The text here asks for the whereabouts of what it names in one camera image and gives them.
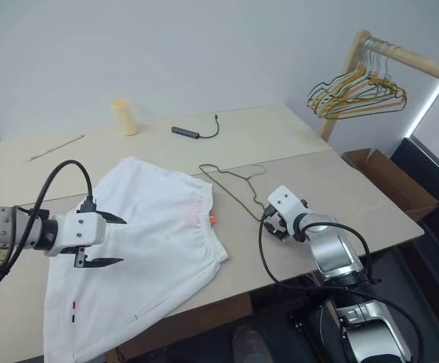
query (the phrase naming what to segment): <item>cylindrical object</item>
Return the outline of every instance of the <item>cylindrical object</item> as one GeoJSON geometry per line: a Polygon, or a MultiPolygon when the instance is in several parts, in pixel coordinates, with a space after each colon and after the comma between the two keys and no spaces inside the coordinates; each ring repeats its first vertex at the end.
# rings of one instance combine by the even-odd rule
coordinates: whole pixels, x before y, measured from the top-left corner
{"type": "Polygon", "coordinates": [[[130,110],[130,103],[127,100],[118,98],[111,104],[114,117],[125,136],[132,136],[138,132],[137,124],[130,110]]]}

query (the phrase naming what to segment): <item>wooden clothes rack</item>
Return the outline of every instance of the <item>wooden clothes rack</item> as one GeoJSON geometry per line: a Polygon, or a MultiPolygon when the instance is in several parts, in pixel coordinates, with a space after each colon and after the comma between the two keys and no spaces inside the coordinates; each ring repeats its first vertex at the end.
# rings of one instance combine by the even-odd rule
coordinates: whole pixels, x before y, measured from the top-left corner
{"type": "MultiPolygon", "coordinates": [[[[365,48],[439,79],[439,63],[437,61],[377,39],[371,36],[371,33],[367,30],[361,30],[354,37],[354,42],[347,54],[343,73],[349,73],[355,69],[358,60],[363,56],[365,48]]],[[[327,119],[324,121],[322,129],[320,130],[320,137],[328,141],[336,123],[336,119],[327,119]]]]}

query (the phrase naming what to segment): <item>white cloth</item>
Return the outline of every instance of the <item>white cloth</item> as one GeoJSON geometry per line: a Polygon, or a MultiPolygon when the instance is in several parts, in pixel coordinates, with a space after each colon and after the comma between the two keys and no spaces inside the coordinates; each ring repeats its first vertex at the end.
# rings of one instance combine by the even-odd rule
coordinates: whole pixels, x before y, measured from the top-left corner
{"type": "Polygon", "coordinates": [[[87,248],[88,259],[124,260],[74,268],[74,255],[50,259],[48,363],[85,362],[133,338],[208,284],[228,258],[210,224],[211,184],[129,157],[94,195],[99,210],[128,224],[107,225],[104,243],[87,248]]]}

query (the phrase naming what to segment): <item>wall light strip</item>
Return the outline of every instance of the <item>wall light strip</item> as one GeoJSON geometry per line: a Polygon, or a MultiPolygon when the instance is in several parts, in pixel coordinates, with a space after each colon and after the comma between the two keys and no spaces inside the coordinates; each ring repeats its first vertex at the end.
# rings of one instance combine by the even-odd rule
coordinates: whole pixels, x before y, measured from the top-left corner
{"type": "Polygon", "coordinates": [[[428,112],[431,105],[435,102],[438,95],[439,95],[439,82],[437,84],[437,87],[434,89],[433,93],[431,94],[430,98],[426,101],[425,105],[419,111],[418,115],[416,115],[415,119],[413,120],[413,123],[409,126],[408,131],[404,136],[405,138],[409,138],[414,133],[414,131],[418,127],[418,124],[422,121],[423,117],[425,117],[425,114],[428,112]]]}

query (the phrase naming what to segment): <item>wooden table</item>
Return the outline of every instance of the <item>wooden table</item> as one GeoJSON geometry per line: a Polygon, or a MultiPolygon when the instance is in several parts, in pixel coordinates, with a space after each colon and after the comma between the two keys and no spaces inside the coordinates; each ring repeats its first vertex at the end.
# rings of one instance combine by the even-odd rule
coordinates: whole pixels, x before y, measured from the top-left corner
{"type": "MultiPolygon", "coordinates": [[[[17,168],[17,164],[24,160],[24,153],[20,151],[20,155],[13,156],[13,163],[2,161],[5,165],[9,164],[10,171],[0,169],[0,176],[10,178],[8,173],[12,172],[15,180],[32,180],[32,186],[23,186],[23,193],[19,196],[3,191],[5,196],[0,195],[0,205],[32,201],[49,170],[62,160],[71,157],[85,160],[84,163],[96,182],[121,157],[132,154],[192,175],[198,173],[199,163],[215,163],[222,169],[233,168],[233,171],[244,175],[252,172],[253,166],[248,166],[249,164],[262,163],[267,172],[255,177],[253,184],[263,202],[266,202],[268,195],[279,185],[286,185],[298,197],[308,200],[310,207],[319,213],[332,214],[340,222],[357,229],[367,239],[372,251],[422,234],[422,229],[416,223],[362,174],[349,167],[285,106],[221,113],[219,123],[222,128],[217,140],[197,141],[169,135],[168,128],[172,124],[201,132],[200,127],[206,127],[204,120],[208,117],[211,118],[211,115],[161,120],[157,122],[157,126],[151,123],[146,127],[148,131],[145,135],[148,136],[139,134],[136,137],[142,137],[141,142],[134,141],[140,153],[135,152],[136,149],[131,146],[132,141],[127,141],[124,137],[111,136],[114,142],[110,143],[121,147],[120,151],[109,151],[100,144],[92,145],[94,140],[105,142],[104,134],[96,132],[93,134],[95,136],[89,138],[87,133],[83,140],[88,138],[88,141],[81,147],[76,144],[69,150],[64,148],[60,150],[60,155],[49,154],[42,160],[36,160],[36,165],[24,163],[27,175],[17,168]],[[158,144],[161,138],[167,142],[158,144]],[[130,144],[120,146],[119,141],[130,144]],[[160,152],[153,153],[149,148],[160,152]],[[102,157],[106,166],[99,163],[102,157]]],[[[47,138],[51,140],[56,136],[50,135],[47,138]]],[[[24,142],[5,142],[4,146],[0,146],[0,160],[12,147],[23,147],[24,142]]],[[[39,150],[31,150],[30,156],[37,154],[37,151],[39,150]]],[[[251,201],[251,191],[243,181],[228,175],[213,173],[213,176],[260,215],[260,209],[251,201]]],[[[209,180],[204,175],[198,177],[209,180]]],[[[48,201],[45,207],[53,213],[64,213],[74,208],[80,197],[67,196],[84,192],[81,178],[81,175],[70,170],[51,193],[52,197],[60,199],[48,201]]],[[[217,218],[214,228],[219,240],[228,250],[230,259],[223,263],[211,283],[174,311],[173,315],[190,312],[191,309],[208,306],[271,283],[263,270],[257,250],[258,224],[221,189],[213,189],[213,198],[213,213],[217,218]]],[[[279,278],[302,275],[315,268],[307,245],[282,244],[268,234],[264,236],[266,258],[279,278]]],[[[354,249],[361,253],[362,247],[356,240],[352,242],[354,249]]],[[[42,253],[26,251],[12,273],[0,284],[0,361],[19,361],[42,354],[43,300],[47,274],[48,260],[42,253]]]]}

